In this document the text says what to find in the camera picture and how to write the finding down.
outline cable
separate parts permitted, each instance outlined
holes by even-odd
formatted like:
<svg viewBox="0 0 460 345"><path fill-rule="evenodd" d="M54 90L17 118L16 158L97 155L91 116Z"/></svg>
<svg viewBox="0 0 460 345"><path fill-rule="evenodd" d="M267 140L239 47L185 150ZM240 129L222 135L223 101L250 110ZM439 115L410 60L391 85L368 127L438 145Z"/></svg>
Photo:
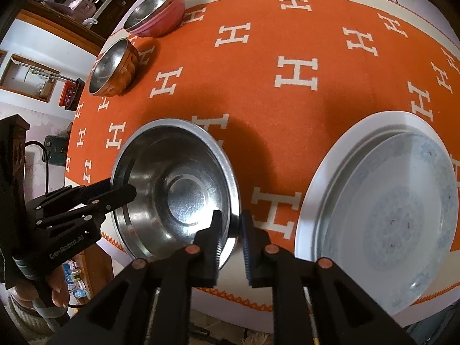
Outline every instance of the cable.
<svg viewBox="0 0 460 345"><path fill-rule="evenodd" d="M34 140L27 141L26 147L28 147L29 145L38 145L40 148L43 149L43 155L45 156L45 166L47 167L47 182L45 184L45 194L47 194L49 191L49 183L50 183L50 169L49 169L49 163L48 163L48 152L45 146L39 141L34 141Z"/></svg>
<svg viewBox="0 0 460 345"><path fill-rule="evenodd" d="M85 307L86 304L81 304L81 305L71 305L68 304L67 307L71 307L72 309L81 309L82 307Z"/></svg>

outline stainless steel bowl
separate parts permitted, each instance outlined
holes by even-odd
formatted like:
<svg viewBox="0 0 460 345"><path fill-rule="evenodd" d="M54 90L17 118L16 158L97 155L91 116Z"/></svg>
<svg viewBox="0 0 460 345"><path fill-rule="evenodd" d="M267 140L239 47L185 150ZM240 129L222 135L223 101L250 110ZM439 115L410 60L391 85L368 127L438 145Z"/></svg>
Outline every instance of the stainless steel bowl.
<svg viewBox="0 0 460 345"><path fill-rule="evenodd" d="M120 39L102 56L91 74L88 91L99 97L122 93L133 81L139 67L139 52L126 39Z"/></svg>
<svg viewBox="0 0 460 345"><path fill-rule="evenodd" d="M224 151L197 125L177 119L150 122L118 154L112 185L130 183L135 200L114 211L115 229L135 258L156 260L193 243L222 211L220 266L235 245L229 236L240 214L235 175Z"/></svg>
<svg viewBox="0 0 460 345"><path fill-rule="evenodd" d="M151 18L163 11L174 0L144 0L128 16L123 28L128 32L141 27Z"/></svg>

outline white plate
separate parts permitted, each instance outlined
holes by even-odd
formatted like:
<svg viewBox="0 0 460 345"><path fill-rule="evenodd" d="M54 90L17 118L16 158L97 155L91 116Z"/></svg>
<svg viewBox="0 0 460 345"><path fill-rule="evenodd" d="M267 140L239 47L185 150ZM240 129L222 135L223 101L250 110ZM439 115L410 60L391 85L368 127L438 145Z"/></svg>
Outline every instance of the white plate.
<svg viewBox="0 0 460 345"><path fill-rule="evenodd" d="M331 215L323 255L394 315L435 278L457 216L449 156L429 137L398 134L351 174Z"/></svg>
<svg viewBox="0 0 460 345"><path fill-rule="evenodd" d="M339 199L340 194L342 193L343 187L345 186L348 178L351 173L356 169L359 163L364 159L364 157L371 152L376 146L386 139L393 137L399 133L404 133L401 129L389 129L384 131L378 131L376 134L368 136L368 140L362 143L358 148L351 152L350 158L342 164L339 170L337 170L334 179L331 180L331 185L327 192L327 196L323 203L322 211L319 216L320 222L317 221L317 226L315 229L315 239L313 242L313 256L314 259L318 259L321 254L321 247L324 243L324 238L326 237L327 227L329 226L329 221L334 210L335 204Z"/></svg>
<svg viewBox="0 0 460 345"><path fill-rule="evenodd" d="M317 260L322 214L335 181L342 170L353 166L353 157L357 151L370 141L380 142L379 139L389 131L425 134L448 154L441 138L432 127L410 112L378 112L356 123L332 146L310 182L297 223L294 244L294 254L297 258Z"/></svg>

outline blue patterned plate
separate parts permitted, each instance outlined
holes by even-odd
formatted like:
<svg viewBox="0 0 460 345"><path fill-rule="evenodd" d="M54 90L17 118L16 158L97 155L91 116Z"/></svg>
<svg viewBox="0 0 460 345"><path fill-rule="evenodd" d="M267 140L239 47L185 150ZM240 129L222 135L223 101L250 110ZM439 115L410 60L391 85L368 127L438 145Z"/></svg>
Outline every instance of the blue patterned plate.
<svg viewBox="0 0 460 345"><path fill-rule="evenodd" d="M435 278L452 245L457 216L450 158L424 135L398 134L374 148L350 175L321 253L394 315Z"/></svg>

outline human hand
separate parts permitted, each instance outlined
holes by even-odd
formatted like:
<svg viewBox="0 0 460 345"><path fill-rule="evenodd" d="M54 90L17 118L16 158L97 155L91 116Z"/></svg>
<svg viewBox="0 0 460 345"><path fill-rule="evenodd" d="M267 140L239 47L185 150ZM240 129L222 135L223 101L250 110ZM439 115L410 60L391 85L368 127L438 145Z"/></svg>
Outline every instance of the human hand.
<svg viewBox="0 0 460 345"><path fill-rule="evenodd" d="M62 307L68 305L70 295L67 290L65 281L64 268L59 266L50 276L47 277L47 283L52 288L51 299L54 305ZM27 309L34 309L32 301L38 298L37 290L34 285L26 279L18 281L15 287L8 290L14 300Z"/></svg>

